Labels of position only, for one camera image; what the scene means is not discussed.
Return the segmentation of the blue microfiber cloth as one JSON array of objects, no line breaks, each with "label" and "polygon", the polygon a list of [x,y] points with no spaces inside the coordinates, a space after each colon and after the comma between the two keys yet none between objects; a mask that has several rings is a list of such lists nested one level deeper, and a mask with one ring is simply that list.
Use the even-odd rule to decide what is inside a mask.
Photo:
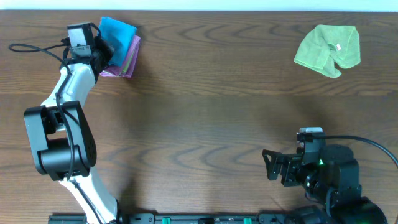
[{"label": "blue microfiber cloth", "polygon": [[101,37],[114,48],[109,64],[120,67],[126,58],[137,28],[111,17],[102,17],[99,29]]}]

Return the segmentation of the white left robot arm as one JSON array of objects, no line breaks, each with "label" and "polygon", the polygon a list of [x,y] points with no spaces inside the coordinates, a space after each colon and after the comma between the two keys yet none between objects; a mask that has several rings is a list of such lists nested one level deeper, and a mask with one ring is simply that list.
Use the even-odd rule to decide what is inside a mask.
[{"label": "white left robot arm", "polygon": [[83,43],[68,37],[66,46],[72,56],[59,59],[60,79],[53,92],[24,112],[34,165],[70,191],[85,212],[82,223],[122,223],[119,203],[95,168],[96,144],[83,111],[114,50],[100,35]]}]

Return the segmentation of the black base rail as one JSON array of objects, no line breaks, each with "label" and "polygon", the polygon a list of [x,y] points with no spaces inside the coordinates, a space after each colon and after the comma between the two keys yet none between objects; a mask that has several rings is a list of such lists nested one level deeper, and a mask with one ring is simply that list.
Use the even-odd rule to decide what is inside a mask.
[{"label": "black base rail", "polygon": [[108,223],[129,224],[298,224],[297,215],[265,212],[258,214],[155,214],[118,212]]}]

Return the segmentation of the folded purple cloth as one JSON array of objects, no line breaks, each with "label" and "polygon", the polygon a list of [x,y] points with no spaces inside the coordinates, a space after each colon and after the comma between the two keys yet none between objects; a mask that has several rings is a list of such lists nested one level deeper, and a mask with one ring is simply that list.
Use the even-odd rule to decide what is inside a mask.
[{"label": "folded purple cloth", "polygon": [[[138,35],[135,35],[134,38],[132,39],[132,42],[131,42],[129,50],[127,51],[127,54],[135,46],[139,47],[140,42],[141,42],[141,38]],[[100,73],[100,75],[102,77],[121,77],[120,74],[121,74],[122,69],[123,69],[123,67],[125,65],[125,62],[126,62],[126,57],[124,58],[124,61],[123,61],[121,66],[110,65],[107,69],[103,70]]]}]

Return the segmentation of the folded light green cloth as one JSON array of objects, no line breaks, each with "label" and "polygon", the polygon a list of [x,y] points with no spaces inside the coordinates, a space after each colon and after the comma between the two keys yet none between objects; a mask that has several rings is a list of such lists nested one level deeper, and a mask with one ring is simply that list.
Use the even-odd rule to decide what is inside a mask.
[{"label": "folded light green cloth", "polygon": [[135,63],[136,63],[138,51],[139,51],[139,47],[135,46],[133,49],[131,49],[128,52],[128,54],[126,56],[125,65],[120,74],[121,77],[128,77],[128,78],[132,77],[132,73],[134,70]]}]

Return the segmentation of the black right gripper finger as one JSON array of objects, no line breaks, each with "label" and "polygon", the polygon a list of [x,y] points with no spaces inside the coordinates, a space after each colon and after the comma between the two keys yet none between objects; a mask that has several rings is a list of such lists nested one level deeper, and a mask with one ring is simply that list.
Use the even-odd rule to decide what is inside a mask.
[{"label": "black right gripper finger", "polygon": [[284,161],[283,153],[264,149],[262,156],[267,170],[280,170]]},{"label": "black right gripper finger", "polygon": [[266,170],[267,170],[267,178],[269,180],[277,180],[281,170],[281,163],[267,162]]}]

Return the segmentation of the crumpled green cloth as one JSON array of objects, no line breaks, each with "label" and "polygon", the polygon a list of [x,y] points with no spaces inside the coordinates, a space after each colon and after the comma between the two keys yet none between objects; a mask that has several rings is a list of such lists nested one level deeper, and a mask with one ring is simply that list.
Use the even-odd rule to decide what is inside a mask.
[{"label": "crumpled green cloth", "polygon": [[294,62],[326,77],[338,78],[341,68],[361,63],[359,32],[355,26],[319,24],[299,45]]}]

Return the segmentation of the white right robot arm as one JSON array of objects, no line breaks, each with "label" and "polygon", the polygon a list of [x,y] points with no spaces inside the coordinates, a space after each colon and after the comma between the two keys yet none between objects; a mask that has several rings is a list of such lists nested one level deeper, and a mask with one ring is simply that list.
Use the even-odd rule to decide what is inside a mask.
[{"label": "white right robot arm", "polygon": [[282,176],[284,187],[301,185],[323,205],[332,223],[386,223],[382,210],[361,195],[359,164],[353,151],[324,140],[306,142],[295,154],[263,150],[267,178]]}]

